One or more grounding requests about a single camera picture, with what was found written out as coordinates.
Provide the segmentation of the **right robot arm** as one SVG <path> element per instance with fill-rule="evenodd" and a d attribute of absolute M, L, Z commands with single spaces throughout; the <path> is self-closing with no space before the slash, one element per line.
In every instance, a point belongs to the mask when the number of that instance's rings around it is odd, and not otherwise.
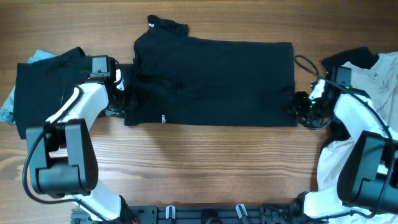
<path fill-rule="evenodd" d="M 319 77 L 311 93 L 298 91 L 286 110 L 308 129 L 337 119 L 354 141 L 335 185 L 305 194 L 303 218 L 323 222 L 359 215 L 372 219 L 397 215 L 396 142 L 391 129 L 373 108 L 370 96 L 353 85 L 351 68 L 336 67 Z"/>

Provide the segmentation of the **black t-shirt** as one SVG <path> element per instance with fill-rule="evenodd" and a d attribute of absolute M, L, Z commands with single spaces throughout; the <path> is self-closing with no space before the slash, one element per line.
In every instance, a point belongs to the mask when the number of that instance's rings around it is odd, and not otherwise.
<path fill-rule="evenodd" d="M 294 127 L 291 43 L 191 37 L 188 26 L 147 18 L 125 80 L 124 123 Z"/>

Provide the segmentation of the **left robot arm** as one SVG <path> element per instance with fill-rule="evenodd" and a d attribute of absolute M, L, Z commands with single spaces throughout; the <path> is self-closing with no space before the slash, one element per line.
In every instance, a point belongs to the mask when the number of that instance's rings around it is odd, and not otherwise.
<path fill-rule="evenodd" d="M 107 55 L 91 59 L 91 71 L 43 126 L 28 128 L 22 171 L 26 195 L 42 204 L 74 203 L 98 223 L 139 223 L 125 199 L 99 180 L 89 130 L 108 107 L 123 74 Z"/>

